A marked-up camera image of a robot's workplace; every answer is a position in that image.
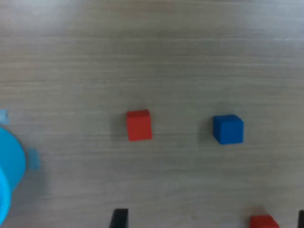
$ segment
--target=red cube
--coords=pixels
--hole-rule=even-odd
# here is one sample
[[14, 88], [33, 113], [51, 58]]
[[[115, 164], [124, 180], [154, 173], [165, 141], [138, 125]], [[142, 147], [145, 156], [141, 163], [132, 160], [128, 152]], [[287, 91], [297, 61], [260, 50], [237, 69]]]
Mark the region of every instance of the red cube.
[[250, 217], [250, 228], [279, 228], [270, 215], [254, 215]]
[[129, 141], [152, 139], [149, 110], [127, 112]]

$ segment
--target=blue block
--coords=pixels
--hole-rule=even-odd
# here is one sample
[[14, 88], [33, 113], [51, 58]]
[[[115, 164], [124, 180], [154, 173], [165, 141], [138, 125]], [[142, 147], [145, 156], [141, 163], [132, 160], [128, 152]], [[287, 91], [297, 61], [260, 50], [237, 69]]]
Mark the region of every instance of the blue block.
[[244, 141], [244, 122], [234, 114], [214, 116], [213, 136], [222, 145], [242, 143]]

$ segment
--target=blue cylinder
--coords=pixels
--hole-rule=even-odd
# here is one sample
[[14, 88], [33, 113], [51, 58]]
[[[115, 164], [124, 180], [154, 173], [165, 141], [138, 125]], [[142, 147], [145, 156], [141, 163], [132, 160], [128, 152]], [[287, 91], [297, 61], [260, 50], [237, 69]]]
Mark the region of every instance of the blue cylinder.
[[14, 189], [26, 170], [24, 150], [18, 140], [0, 127], [0, 225], [5, 220]]

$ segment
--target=wood grain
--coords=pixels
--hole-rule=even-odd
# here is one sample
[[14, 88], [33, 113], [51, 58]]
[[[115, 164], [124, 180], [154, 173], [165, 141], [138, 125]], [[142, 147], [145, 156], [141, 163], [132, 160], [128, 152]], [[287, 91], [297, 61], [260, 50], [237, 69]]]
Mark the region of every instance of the wood grain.
[[[41, 153], [4, 228], [245, 228], [304, 208], [304, 2], [1, 0], [0, 106]], [[129, 143], [147, 108], [152, 141]], [[245, 143], [211, 117], [236, 113]]]

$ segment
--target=black object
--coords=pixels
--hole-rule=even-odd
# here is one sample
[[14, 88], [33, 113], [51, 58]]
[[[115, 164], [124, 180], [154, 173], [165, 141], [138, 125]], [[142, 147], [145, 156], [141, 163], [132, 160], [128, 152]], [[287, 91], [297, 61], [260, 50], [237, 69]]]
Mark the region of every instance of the black object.
[[115, 209], [109, 228], [128, 228], [129, 227], [128, 209]]
[[304, 210], [299, 211], [298, 228], [304, 228]]

